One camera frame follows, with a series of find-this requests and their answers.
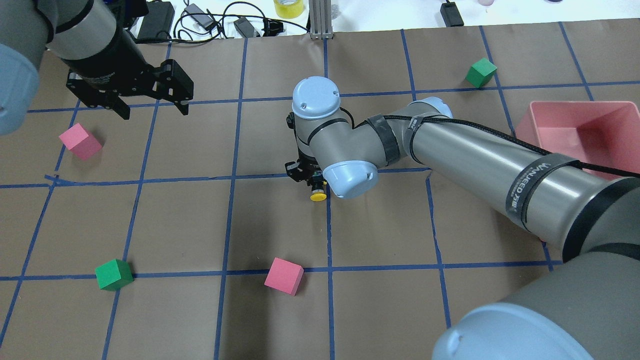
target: green cube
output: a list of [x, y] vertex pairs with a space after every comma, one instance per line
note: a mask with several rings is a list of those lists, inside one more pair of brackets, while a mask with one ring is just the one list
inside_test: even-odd
[[95, 277], [98, 279], [100, 289], [108, 291], [116, 291], [133, 282], [129, 264], [118, 259], [113, 259], [95, 268]]
[[481, 88], [491, 80], [498, 68], [486, 58], [480, 59], [479, 62], [471, 65], [467, 73], [467, 81], [476, 88]]

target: grid line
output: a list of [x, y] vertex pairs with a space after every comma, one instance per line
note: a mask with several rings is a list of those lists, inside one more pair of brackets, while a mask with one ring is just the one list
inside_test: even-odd
[[[431, 170], [428, 167], [417, 167], [417, 168], [382, 168], [379, 169], [379, 173], [381, 174], [392, 174], [392, 173], [400, 173], [400, 172], [423, 172]], [[91, 182], [82, 182], [82, 181], [69, 181], [64, 179], [56, 179], [53, 176], [45, 175], [45, 179], [56, 181], [56, 187], [70, 187], [70, 186], [118, 186], [118, 185], [133, 185], [140, 183], [140, 180], [123, 180], [123, 181], [91, 181]], [[236, 180], [245, 180], [245, 179], [273, 179], [278, 177], [288, 177], [285, 173], [279, 174], [256, 174], [256, 175], [236, 175]], [[214, 176], [214, 177], [206, 177], [206, 176], [196, 176], [196, 177], [168, 177], [168, 178], [154, 178], [154, 179], [142, 179], [143, 184], [152, 184], [152, 183], [179, 183], [181, 181], [221, 181], [221, 180], [231, 180], [232, 176]], [[16, 185], [0, 185], [6, 188], [45, 188], [48, 187], [48, 184], [16, 184]]]
[[436, 252], [436, 260], [438, 261], [438, 272], [440, 276], [440, 291], [442, 292], [442, 306], [444, 308], [444, 321], [447, 329], [451, 327], [451, 313], [449, 311], [449, 296], [447, 295], [447, 282], [444, 277], [444, 265], [442, 263], [442, 253], [438, 245], [438, 236], [436, 232], [436, 222], [434, 217], [433, 195], [431, 194], [431, 177], [427, 177], [424, 181], [427, 190], [427, 199], [429, 201], [429, 217], [431, 220], [431, 230], [433, 232], [433, 246]]
[[333, 250], [331, 227], [331, 188], [326, 186], [326, 267], [327, 267], [327, 294], [329, 304], [329, 359], [335, 360], [335, 319], [333, 317]]
[[551, 260], [551, 255], [549, 254], [549, 249], [547, 248], [547, 243], [540, 240], [542, 242], [542, 250], [545, 253], [545, 260], [547, 262], [547, 267], [549, 268], [549, 272], [554, 271], [554, 263]]
[[[171, 54], [171, 44], [167, 45], [165, 60], [169, 58]], [[158, 114], [160, 100], [157, 99], [154, 106], [154, 113], [151, 118], [151, 125], [149, 125], [149, 134], [147, 136], [147, 144], [145, 146], [145, 153], [142, 158], [142, 165], [140, 167], [140, 178], [138, 179], [138, 189], [136, 190], [136, 199], [133, 202], [133, 208], [131, 210], [131, 220], [129, 221], [129, 228], [127, 230], [127, 237], [125, 239], [124, 250], [122, 251], [122, 261], [127, 261], [129, 255], [129, 247], [131, 245], [131, 236], [133, 234], [133, 227], [136, 222], [136, 215], [138, 214], [138, 204], [140, 203], [140, 195], [142, 194], [142, 186], [144, 185], [145, 171], [147, 169], [147, 159], [149, 156], [149, 150], [151, 148], [151, 141], [154, 136], [154, 129], [156, 126], [156, 118]], [[113, 295], [113, 305], [111, 306], [111, 314], [109, 316], [109, 325], [107, 326], [107, 334], [104, 339], [104, 347], [102, 348], [102, 360], [107, 359], [109, 354], [109, 345], [111, 343], [111, 333], [113, 332], [113, 324], [115, 322], [116, 312], [118, 311], [118, 302], [120, 300], [120, 290], [116, 290]]]
[[[71, 114], [71, 121], [69, 122], [69, 126], [67, 126], [67, 130], [71, 129], [71, 127], [76, 122], [76, 116], [78, 114], [79, 107], [80, 107], [80, 99], [76, 101], [76, 107], [74, 108], [73, 114]], [[62, 157], [65, 155], [66, 148], [67, 146], [63, 143], [62, 147], [60, 148], [60, 154], [58, 155], [58, 162], [56, 163], [56, 168], [54, 170], [55, 172], [58, 172], [58, 170], [60, 170], [60, 165], [62, 164]]]
[[404, 29], [400, 29], [400, 35], [402, 36], [402, 46], [404, 48], [404, 57], [406, 58], [406, 68], [407, 70], [409, 70], [409, 84], [411, 85], [411, 97], [413, 97], [413, 101], [416, 101], [415, 82], [413, 81], [413, 70], [411, 68], [411, 58], [409, 57], [409, 48], [406, 45], [406, 36], [404, 35]]
[[593, 101], [593, 94], [591, 93], [591, 89], [589, 89], [589, 85], [587, 85], [587, 79], [584, 77], [584, 73], [582, 73], [582, 69], [580, 68], [580, 63], [578, 62], [578, 57], [576, 57], [575, 52], [573, 51], [573, 47], [571, 46], [569, 37], [567, 36], [566, 31], [564, 30], [564, 25], [561, 21], [559, 21], [558, 26], [560, 26], [560, 31], [562, 32], [562, 36], [564, 37], [564, 42], [566, 42], [566, 46], [569, 48], [569, 53], [571, 53], [571, 57], [573, 58], [573, 63], [575, 64], [575, 68], [578, 70], [578, 74], [580, 74], [582, 84], [584, 85], [584, 89], [587, 91], [589, 100]]
[[[489, 61], [491, 63], [493, 63], [493, 56], [491, 55], [491, 49], [489, 48], [489, 41], [487, 41], [487, 39], [486, 39], [486, 35], [484, 33], [484, 28], [482, 26], [478, 26], [478, 29], [480, 30], [480, 35], [482, 36], [482, 41], [484, 43], [484, 48], [486, 50], [486, 55], [489, 58]], [[502, 108], [504, 109], [504, 116], [507, 118], [507, 124], [509, 125], [509, 128], [511, 130], [511, 135], [513, 137], [517, 137], [516, 136], [516, 130], [513, 127], [513, 122], [511, 121], [511, 115], [509, 114], [509, 107], [507, 106], [507, 102], [506, 102], [506, 100], [504, 98], [504, 93], [502, 92], [502, 87], [500, 85], [500, 78], [499, 78], [497, 73], [494, 76], [495, 76], [495, 84], [497, 85], [497, 88], [498, 88], [498, 94], [500, 95], [500, 102], [502, 103]], [[553, 265], [550, 262], [551, 258], [548, 257], [548, 250], [547, 250], [547, 248], [546, 248], [544, 243], [541, 243], [541, 248], [542, 248], [542, 252], [545, 254], [545, 258], [547, 258], [549, 271], [553, 271]]]
[[[547, 266], [547, 260], [534, 261], [498, 261], [489, 263], [442, 263], [439, 264], [398, 264], [398, 265], [354, 265], [332, 266], [332, 272], [369, 272], [369, 271], [398, 271], [398, 270], [436, 270], [459, 268], [511, 268], [528, 266]], [[551, 260], [552, 265], [562, 265], [560, 260]], [[304, 268], [308, 273], [328, 272], [327, 266]], [[227, 276], [266, 275], [269, 269], [227, 270]], [[135, 279], [155, 279], [159, 277], [201, 277], [222, 276], [221, 270], [203, 270], [187, 272], [141, 272], [133, 274]], [[25, 276], [0, 276], [0, 281], [53, 281], [53, 280], [80, 280], [95, 279], [95, 274], [67, 274], [67, 275], [25, 275]]]
[[[518, 89], [547, 89], [547, 88], [569, 88], [569, 87], [582, 87], [582, 86], [610, 86], [610, 85], [640, 85], [640, 80], [636, 81], [604, 81], [604, 82], [596, 82], [596, 83], [568, 83], [568, 84], [540, 84], [540, 85], [511, 85], [511, 86], [500, 86], [502, 90], [518, 90]], [[484, 86], [480, 89], [477, 88], [442, 88], [442, 89], [421, 89], [415, 91], [416, 94], [430, 94], [435, 92], [467, 92], [467, 91], [487, 91], [487, 90], [498, 90], [497, 86]], [[358, 93], [348, 93], [348, 94], [340, 94], [340, 97], [368, 97], [368, 96], [384, 96], [384, 95], [406, 95], [411, 94], [411, 90], [398, 90], [398, 91], [388, 91], [388, 92], [358, 92]], [[258, 101], [282, 101], [282, 100], [291, 100], [291, 96], [283, 96], [283, 97], [255, 97], [251, 99], [243, 99], [243, 102], [258, 102]], [[218, 99], [218, 100], [200, 100], [200, 101], [191, 101], [189, 105], [201, 105], [201, 104], [221, 104], [221, 103], [236, 103], [237, 99]], [[154, 103], [148, 104], [132, 104], [129, 105], [131, 108], [151, 108], [155, 106]], [[170, 102], [160, 102], [158, 106], [172, 106], [173, 104]], [[53, 108], [53, 109], [33, 109], [28, 110], [28, 113], [51, 113], [51, 112], [61, 112], [61, 111], [74, 111], [74, 108]], [[98, 106], [95, 108], [78, 108], [78, 111], [95, 111], [95, 110], [105, 110], [103, 107]]]
[[[491, 55], [491, 49], [489, 48], [489, 42], [486, 39], [486, 35], [484, 33], [484, 28], [482, 25], [478, 26], [478, 30], [480, 31], [480, 35], [482, 36], [482, 41], [484, 43], [484, 49], [486, 50], [486, 56], [491, 63], [493, 62], [493, 56]], [[493, 75], [495, 78], [495, 84], [498, 88], [498, 94], [500, 95], [500, 102], [502, 103], [502, 109], [504, 109], [504, 116], [507, 118], [507, 124], [509, 125], [509, 129], [511, 130], [511, 134], [516, 136], [516, 131], [513, 127], [513, 123], [511, 121], [511, 115], [509, 114], [509, 108], [507, 107], [507, 101], [504, 98], [504, 94], [502, 92], [502, 87], [500, 85], [500, 77], [497, 72]]]
[[6, 330], [9, 326], [9, 321], [11, 320], [11, 316], [13, 314], [15, 302], [18, 299], [18, 293], [20, 293], [20, 288], [22, 287], [22, 282], [24, 281], [24, 276], [27, 272], [27, 267], [29, 266], [29, 260], [31, 260], [31, 253], [33, 252], [33, 247], [35, 246], [36, 239], [38, 238], [38, 233], [40, 232], [42, 219], [44, 218], [44, 215], [47, 212], [47, 207], [49, 206], [49, 201], [51, 201], [51, 195], [53, 195], [53, 190], [55, 189], [55, 187], [56, 187], [55, 182], [51, 184], [51, 186], [49, 187], [49, 193], [47, 194], [47, 198], [45, 199], [44, 204], [42, 205], [40, 217], [38, 218], [38, 222], [36, 223], [36, 227], [33, 231], [31, 242], [29, 243], [29, 249], [27, 250], [27, 256], [24, 258], [24, 262], [22, 264], [22, 270], [20, 271], [20, 278], [18, 278], [18, 283], [15, 285], [15, 290], [13, 291], [13, 297], [11, 299], [11, 303], [9, 304], [9, 309], [7, 310], [6, 318], [4, 319], [2, 331], [0, 331], [0, 348], [2, 347], [4, 336], [6, 335]]
[[329, 78], [329, 46], [327, 39], [322, 40], [324, 76]]
[[240, 71], [240, 90], [238, 93], [238, 108], [236, 118], [236, 139], [234, 144], [234, 160], [231, 170], [231, 186], [229, 189], [229, 204], [227, 208], [227, 230], [225, 232], [225, 250], [222, 260], [222, 274], [220, 276], [220, 297], [218, 299], [218, 319], [216, 321], [216, 334], [213, 350], [214, 360], [220, 357], [220, 339], [222, 336], [222, 316], [224, 313], [225, 305], [225, 289], [227, 287], [227, 267], [229, 261], [229, 243], [231, 241], [231, 224], [234, 208], [234, 195], [236, 192], [236, 172], [238, 162], [238, 147], [240, 142], [240, 125], [242, 120], [242, 103], [243, 103], [243, 91], [244, 91], [244, 72], [246, 70], [246, 50], [248, 45], [248, 39], [244, 39], [243, 53], [242, 53], [242, 68]]

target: pink bin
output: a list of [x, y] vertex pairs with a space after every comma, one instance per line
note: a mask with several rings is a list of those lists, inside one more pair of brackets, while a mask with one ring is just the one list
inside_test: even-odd
[[585, 163], [640, 172], [640, 113], [630, 101], [533, 101], [516, 135]]

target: black cable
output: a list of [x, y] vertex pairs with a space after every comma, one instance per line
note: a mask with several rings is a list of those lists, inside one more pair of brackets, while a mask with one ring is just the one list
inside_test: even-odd
[[[442, 118], [442, 117], [436, 117], [439, 115], [433, 115], [430, 117], [425, 117], [422, 121], [423, 122], [430, 122], [430, 123], [451, 123], [451, 124], [459, 124], [459, 125], [464, 125], [464, 126], [470, 126], [470, 127], [474, 127], [478, 130], [482, 130], [486, 133], [490, 133], [491, 135], [495, 135], [498, 136], [499, 138], [503, 139], [503, 140], [507, 140], [511, 143], [514, 143], [516, 145], [522, 146], [527, 150], [536, 152], [540, 155], [549, 155], [551, 154], [550, 151], [542, 149], [541, 147], [537, 147], [533, 144], [530, 144], [528, 142], [524, 142], [520, 139], [517, 139], [511, 135], [507, 135], [505, 133], [503, 133], [502, 131], [498, 131], [496, 129], [492, 129], [488, 126], [484, 126], [484, 125], [480, 125], [478, 123], [475, 122], [471, 122], [471, 121], [467, 121], [467, 120], [460, 120], [460, 119], [449, 119], [449, 118]], [[400, 116], [400, 115], [385, 115], [384, 118], [386, 120], [390, 120], [390, 119], [397, 119], [397, 120], [408, 120], [411, 121], [411, 117], [409, 116]], [[575, 167], [578, 168], [583, 168], [583, 169], [588, 169], [588, 170], [594, 170], [594, 171], [599, 171], [599, 172], [605, 172], [607, 174], [612, 174], [612, 175], [617, 175], [617, 176], [630, 176], [630, 177], [640, 177], [640, 174], [637, 174], [635, 172], [631, 172], [631, 171], [626, 171], [626, 170], [622, 170], [622, 169], [618, 169], [618, 168], [612, 168], [612, 167], [606, 167], [603, 165], [596, 165], [596, 164], [591, 164], [591, 163], [583, 163], [582, 161], [578, 162], [576, 164]]]
[[351, 119], [351, 128], [355, 129], [355, 120], [353, 120], [353, 115], [349, 112], [349, 110], [343, 108], [342, 106], [340, 107], [340, 110], [342, 110], [343, 113], [347, 114], [347, 116], [349, 117], [349, 119]]
[[178, 31], [178, 32], [176, 33], [176, 29], [178, 28], [178, 25], [182, 26], [182, 28], [183, 28], [185, 31], [187, 31], [188, 33], [190, 33], [190, 34], [189, 34], [189, 38], [191, 38], [191, 40], [193, 40], [193, 37], [191, 36], [191, 33], [192, 33], [192, 34], [196, 34], [196, 35], [200, 35], [200, 36], [209, 35], [210, 37], [213, 37], [213, 34], [212, 34], [213, 28], [212, 28], [212, 29], [210, 29], [209, 31], [205, 32], [205, 33], [201, 33], [201, 32], [195, 31], [195, 30], [193, 30], [193, 29], [187, 28], [187, 27], [184, 25], [184, 23], [182, 22], [182, 21], [184, 20], [184, 18], [186, 17], [186, 16], [183, 16], [183, 15], [185, 15], [185, 14], [186, 14], [186, 15], [190, 15], [190, 14], [189, 14], [189, 13], [187, 13], [186, 11], [183, 11], [183, 12], [180, 14], [180, 17], [179, 17], [178, 21], [176, 21], [176, 22], [175, 22], [175, 24], [173, 25], [173, 31], [172, 31], [172, 32], [173, 32], [173, 38], [178, 38], [178, 39], [181, 39], [181, 40], [182, 40], [182, 37], [180, 36], [180, 31]]
[[191, 41], [193, 41], [193, 37], [192, 37], [192, 36], [191, 36], [191, 34], [189, 34], [189, 32], [188, 32], [188, 31], [186, 31], [185, 29], [180, 29], [180, 30], [178, 30], [178, 38], [179, 38], [179, 39], [182, 39], [182, 37], [180, 36], [180, 32], [181, 32], [181, 31], [184, 31], [184, 32], [185, 32], [185, 34], [189, 35], [189, 39], [190, 39]]
[[[214, 19], [214, 21], [215, 21], [215, 18], [213, 18], [214, 16], [220, 16], [220, 17], [221, 17], [221, 16], [223, 16], [222, 14], [218, 14], [218, 13], [211, 13], [211, 12], [208, 12], [208, 13], [204, 13], [204, 12], [202, 12], [202, 13], [184, 13], [184, 12], [183, 12], [183, 13], [182, 13], [182, 15], [180, 15], [180, 17], [178, 18], [178, 20], [176, 20], [175, 25], [173, 26], [173, 30], [174, 30], [174, 32], [173, 32], [173, 37], [174, 37], [174, 38], [177, 38], [177, 35], [176, 35], [176, 33], [175, 33], [175, 30], [177, 29], [177, 25], [178, 25], [178, 23], [180, 23], [180, 22], [182, 21], [182, 19], [184, 19], [184, 18], [186, 18], [186, 17], [191, 17], [192, 15], [209, 15], [209, 16], [211, 16], [211, 17], [212, 17], [212, 19]], [[286, 24], [295, 25], [295, 26], [297, 26], [297, 27], [299, 27], [299, 28], [303, 29], [304, 31], [308, 32], [308, 30], [307, 30], [304, 26], [299, 25], [299, 24], [296, 24], [295, 22], [286, 21], [286, 20], [272, 19], [272, 18], [270, 18], [270, 17], [263, 17], [263, 16], [260, 16], [260, 15], [237, 15], [237, 14], [225, 14], [225, 16], [227, 16], [227, 17], [228, 17], [228, 16], [233, 16], [233, 17], [237, 17], [237, 18], [240, 18], [240, 17], [251, 17], [251, 18], [256, 18], [256, 19], [276, 20], [276, 21], [284, 22], [284, 23], [286, 23]], [[217, 22], [218, 24], [222, 24], [222, 20], [217, 20], [216, 22]], [[217, 37], [218, 35], [222, 35], [222, 36], [224, 36], [224, 37], [226, 36], [226, 35], [225, 35], [224, 30], [220, 31], [220, 28], [218, 28], [218, 34], [216, 34], [216, 37]]]
[[156, 33], [156, 38], [160, 38], [160, 35], [161, 35], [162, 33], [165, 33], [165, 34], [166, 34], [166, 38], [171, 38], [171, 34], [169, 34], [169, 32], [167, 32], [167, 30], [160, 30], [160, 31], [158, 31], [158, 32]]
[[179, 38], [136, 38], [130, 30], [125, 29], [126, 32], [129, 33], [129, 35], [131, 36], [132, 39], [134, 39], [136, 44], [164, 44], [164, 43], [168, 43], [168, 42], [174, 42], [177, 44], [206, 44], [208, 42], [210, 42], [211, 40], [214, 40], [218, 34], [216, 34], [215, 36], [211, 37], [211, 38], [207, 38], [204, 40], [183, 40], [183, 39], [179, 39]]
[[227, 33], [225, 32], [225, 17], [227, 16], [227, 10], [229, 10], [229, 8], [231, 6], [234, 6], [234, 5], [237, 5], [237, 4], [244, 4], [244, 5], [249, 5], [251, 7], [254, 7], [262, 15], [263, 21], [264, 21], [264, 19], [267, 18], [266, 15], [264, 14], [264, 12], [258, 6], [255, 6], [254, 4], [251, 4], [251, 3], [247, 3], [246, 1], [234, 1], [233, 3], [230, 3], [229, 5], [227, 5], [225, 10], [222, 12], [222, 18], [220, 18], [220, 23], [222, 24], [222, 36], [224, 36], [225, 38], [228, 38], [227, 37]]

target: light blue joint cap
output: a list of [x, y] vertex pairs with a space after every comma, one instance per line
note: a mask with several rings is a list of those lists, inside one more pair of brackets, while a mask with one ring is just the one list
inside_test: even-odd
[[327, 166], [322, 171], [332, 192], [341, 199], [352, 199], [378, 183], [378, 168], [368, 161], [349, 160]]
[[449, 105], [445, 104], [444, 101], [442, 101], [442, 99], [439, 97], [431, 96], [426, 99], [418, 100], [414, 102], [424, 102], [425, 104], [431, 105], [434, 108], [436, 108], [436, 110], [438, 110], [438, 112], [440, 112], [442, 115], [453, 118], [453, 113], [451, 113], [451, 109], [449, 108]]
[[568, 332], [543, 315], [515, 304], [479, 307], [436, 342], [433, 360], [593, 360]]
[[307, 120], [328, 117], [340, 108], [338, 86], [322, 76], [311, 76], [293, 89], [293, 113]]
[[22, 125], [38, 91], [38, 71], [22, 54], [0, 44], [0, 135]]

